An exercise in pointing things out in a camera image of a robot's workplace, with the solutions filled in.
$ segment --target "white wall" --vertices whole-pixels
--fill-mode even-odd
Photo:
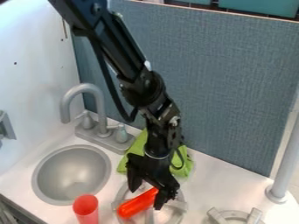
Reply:
[[[0,109],[9,114],[17,135],[17,141],[3,140],[0,175],[62,125],[59,99],[79,83],[67,31],[68,38],[46,0],[0,5]],[[73,116],[82,109],[78,98]]]

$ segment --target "white pipe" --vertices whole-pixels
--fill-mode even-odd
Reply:
[[[268,188],[267,196],[276,203],[286,200],[286,192],[289,182],[299,158],[299,116],[296,114],[296,122],[289,138],[288,146],[284,152],[282,162],[275,177],[275,182]]]

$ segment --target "sink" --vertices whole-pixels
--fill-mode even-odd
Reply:
[[[89,145],[73,145],[45,157],[32,175],[32,189],[44,202],[72,205],[81,194],[96,194],[111,174],[108,156]]]

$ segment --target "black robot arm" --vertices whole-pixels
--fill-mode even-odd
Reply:
[[[134,192],[143,179],[159,189],[154,207],[174,199],[179,183],[170,173],[174,151],[182,144],[180,113],[167,95],[161,76],[133,40],[122,17],[107,10],[106,0],[49,0],[72,27],[76,36],[88,37],[115,105],[127,122],[137,111],[146,119],[148,131],[144,157],[128,154],[128,183]],[[115,70],[122,95],[134,107],[128,115],[115,91],[107,63]]]

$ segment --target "green cloth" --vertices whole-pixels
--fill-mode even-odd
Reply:
[[[143,156],[143,146],[146,143],[146,140],[148,138],[148,132],[146,129],[143,130],[143,132],[140,134],[140,136],[134,141],[134,143],[131,145],[131,147],[127,150],[126,154],[122,158],[121,162],[118,164],[117,171],[120,173],[126,173],[127,168],[126,168],[126,163],[128,162],[127,154],[128,153],[134,153],[139,156]],[[187,154],[187,147],[185,145],[180,146],[179,151],[182,154],[182,157],[184,159],[184,166],[179,169],[173,169],[170,167],[171,173],[174,175],[177,175],[179,177],[188,177],[190,171],[192,170],[193,167],[193,161],[191,161],[190,157]],[[182,161],[175,152],[173,155],[173,159],[171,161],[173,165],[176,167],[180,167],[182,165]]]

